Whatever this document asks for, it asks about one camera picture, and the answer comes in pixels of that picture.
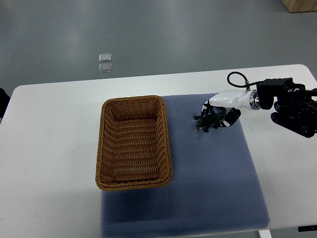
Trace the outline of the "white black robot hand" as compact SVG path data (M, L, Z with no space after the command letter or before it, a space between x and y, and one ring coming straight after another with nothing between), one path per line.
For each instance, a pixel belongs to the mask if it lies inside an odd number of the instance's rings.
M241 115L241 108L248 110L259 110L260 102L257 90L241 91L241 90L225 90L212 96L204 102L201 109L201 116L208 115L213 109L226 108L229 111L224 119L216 122L214 125L218 127L230 127L238 120Z

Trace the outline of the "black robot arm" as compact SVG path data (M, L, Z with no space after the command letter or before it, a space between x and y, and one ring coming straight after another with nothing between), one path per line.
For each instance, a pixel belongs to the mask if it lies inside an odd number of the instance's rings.
M306 138L317 133L317 102L313 99L317 90L307 90L305 85L293 82L293 78L265 79L250 83L240 72L231 72L227 82L249 93L247 105L252 110L275 109L271 120Z

